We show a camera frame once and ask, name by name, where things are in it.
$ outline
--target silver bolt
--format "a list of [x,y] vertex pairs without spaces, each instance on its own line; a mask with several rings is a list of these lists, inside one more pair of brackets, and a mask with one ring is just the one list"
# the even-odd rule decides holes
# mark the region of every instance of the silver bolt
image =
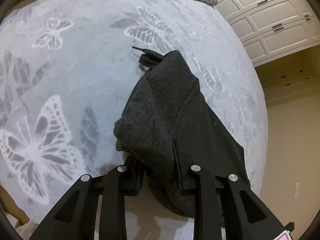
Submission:
[[238,176],[236,174],[230,174],[228,177],[231,181],[237,181],[238,180]]
[[121,166],[119,166],[118,167],[118,169],[117,169],[119,172],[124,172],[124,171],[126,171],[127,170],[127,167],[126,166],[124,166],[124,165],[121,165]]
[[192,166],[191,166],[191,169],[192,169],[193,171],[200,171],[200,170],[201,170],[201,167],[200,167],[199,165],[192,165]]
[[88,174],[84,174],[81,176],[81,181],[86,182],[90,179],[90,176]]

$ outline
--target drawstring tip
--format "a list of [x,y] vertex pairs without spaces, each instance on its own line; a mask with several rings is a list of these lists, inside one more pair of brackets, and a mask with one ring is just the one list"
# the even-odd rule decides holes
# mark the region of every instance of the drawstring tip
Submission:
[[138,47],[136,47],[136,46],[132,46],[132,48],[133,48],[133,49],[137,49],[137,50],[141,50],[141,51],[143,51],[143,52],[144,52],[144,50],[145,50],[145,49],[142,49],[142,48],[138,48]]

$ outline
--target black drawstring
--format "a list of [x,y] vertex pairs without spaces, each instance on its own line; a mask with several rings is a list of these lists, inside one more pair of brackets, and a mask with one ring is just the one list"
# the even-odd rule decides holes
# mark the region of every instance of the black drawstring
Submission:
[[136,46],[132,46],[132,48],[137,49],[137,50],[141,50],[142,52],[145,53],[140,56],[139,63],[141,63],[142,65],[144,65],[150,69],[153,69],[155,66],[157,66],[164,59],[164,56],[162,56],[161,54],[159,54],[153,50],[141,49]]

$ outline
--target sticker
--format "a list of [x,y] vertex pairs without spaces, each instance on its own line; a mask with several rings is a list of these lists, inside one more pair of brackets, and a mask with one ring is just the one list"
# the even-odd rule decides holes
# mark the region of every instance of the sticker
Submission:
[[277,236],[274,240],[292,240],[292,238],[289,235],[288,231],[285,230],[279,236]]

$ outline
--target electrical outlet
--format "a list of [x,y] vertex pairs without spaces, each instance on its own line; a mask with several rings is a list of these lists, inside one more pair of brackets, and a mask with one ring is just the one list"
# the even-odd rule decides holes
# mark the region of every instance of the electrical outlet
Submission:
[[294,187],[293,199],[297,199],[299,197],[300,192],[300,182],[296,182],[296,186]]

